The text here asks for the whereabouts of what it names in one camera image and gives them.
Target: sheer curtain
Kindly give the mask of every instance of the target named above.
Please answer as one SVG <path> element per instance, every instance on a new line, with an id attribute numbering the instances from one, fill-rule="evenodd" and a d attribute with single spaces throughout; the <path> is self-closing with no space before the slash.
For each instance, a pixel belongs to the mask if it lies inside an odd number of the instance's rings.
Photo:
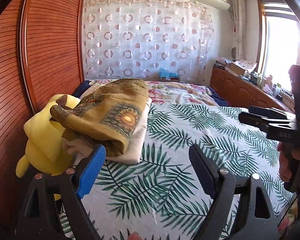
<path id="1" fill-rule="evenodd" d="M 87 0 L 83 10 L 86 79 L 157 80 L 160 68 L 178 73 L 183 82 L 197 83 L 205 76 L 214 28 L 204 6 L 170 0 Z"/>
<path id="2" fill-rule="evenodd" d="M 246 25 L 246 9 L 244 0 L 232 0 L 233 13 L 234 13 L 234 43 L 233 48 L 235 48 L 235 58 L 234 60 L 244 59 L 243 51 L 243 34 Z"/>

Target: folded cloth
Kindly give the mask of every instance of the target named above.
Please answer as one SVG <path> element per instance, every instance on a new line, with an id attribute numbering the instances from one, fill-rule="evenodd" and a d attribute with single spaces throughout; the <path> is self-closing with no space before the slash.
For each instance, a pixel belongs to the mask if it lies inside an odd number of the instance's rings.
<path id="1" fill-rule="evenodd" d="M 136 164 L 140 162 L 140 156 L 142 152 L 143 142 L 146 136 L 147 130 L 147 119 L 149 114 L 149 109 L 151 105 L 151 98 L 148 98 L 146 103 L 146 107 L 143 110 L 140 119 L 137 123 L 137 126 L 131 135 L 130 142 L 126 152 L 123 155 L 110 157 L 107 156 L 106 159 L 110 161 L 115 161 L 119 163 L 126 163 L 126 164 Z M 84 155 L 84 157 L 89 156 L 91 151 L 93 150 L 94 146 L 90 145 L 87 141 L 82 138 L 75 138 L 72 141 L 68 141 L 67 139 L 63 138 L 63 147 L 67 152 L 71 155 L 73 153 L 79 152 L 80 154 Z"/>
<path id="2" fill-rule="evenodd" d="M 68 141 L 83 138 L 94 147 L 102 144 L 107 156 L 124 154 L 148 100 L 146 83 L 120 79 L 84 97 L 74 109 L 52 106 L 50 113 L 66 128 Z"/>

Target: green leaf pattern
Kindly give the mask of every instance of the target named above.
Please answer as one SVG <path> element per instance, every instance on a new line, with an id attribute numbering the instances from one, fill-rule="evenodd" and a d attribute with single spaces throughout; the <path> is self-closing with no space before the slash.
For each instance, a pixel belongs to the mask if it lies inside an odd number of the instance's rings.
<path id="1" fill-rule="evenodd" d="M 280 215 L 293 195 L 277 175 L 278 142 L 240 124 L 242 111 L 247 110 L 152 104 L 140 163 L 106 161 L 82 200 L 99 234 L 113 240 L 134 231 L 148 240 L 191 239 L 211 206 L 189 161 L 194 143 L 219 167 L 242 176 L 258 172 Z M 231 231 L 238 200 L 235 196 L 221 238 Z"/>

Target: bed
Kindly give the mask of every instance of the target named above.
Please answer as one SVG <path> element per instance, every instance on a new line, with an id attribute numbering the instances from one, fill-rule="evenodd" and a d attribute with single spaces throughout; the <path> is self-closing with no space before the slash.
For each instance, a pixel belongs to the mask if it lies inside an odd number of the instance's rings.
<path id="1" fill-rule="evenodd" d="M 85 96 L 111 80 L 96 81 Z M 239 123 L 244 108 L 219 106 L 204 86 L 148 82 L 152 97 L 141 161 L 106 161 L 82 203 L 102 239 L 124 240 L 134 231 L 143 239 L 191 239 L 212 200 L 202 190 L 188 157 L 197 143 L 207 157 L 232 173 L 260 174 L 278 222 L 294 196 L 278 177 L 278 142 Z M 235 195 L 221 238 L 230 234 Z M 66 235 L 74 238 L 64 210 Z"/>

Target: bottle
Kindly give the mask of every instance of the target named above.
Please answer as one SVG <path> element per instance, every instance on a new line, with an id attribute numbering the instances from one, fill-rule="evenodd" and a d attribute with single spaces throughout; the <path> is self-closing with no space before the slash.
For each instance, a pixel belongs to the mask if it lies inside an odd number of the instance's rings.
<path id="1" fill-rule="evenodd" d="M 262 76 L 261 76 L 261 74 L 258 74 L 258 77 L 257 77 L 257 85 L 258 85 L 258 86 L 261 86 L 261 82 L 262 82 Z"/>
<path id="2" fill-rule="evenodd" d="M 281 91 L 281 85 L 279 83 L 277 83 L 277 86 L 276 86 L 275 91 L 273 93 L 273 97 L 276 98 L 276 96 L 279 95 L 280 91 Z"/>

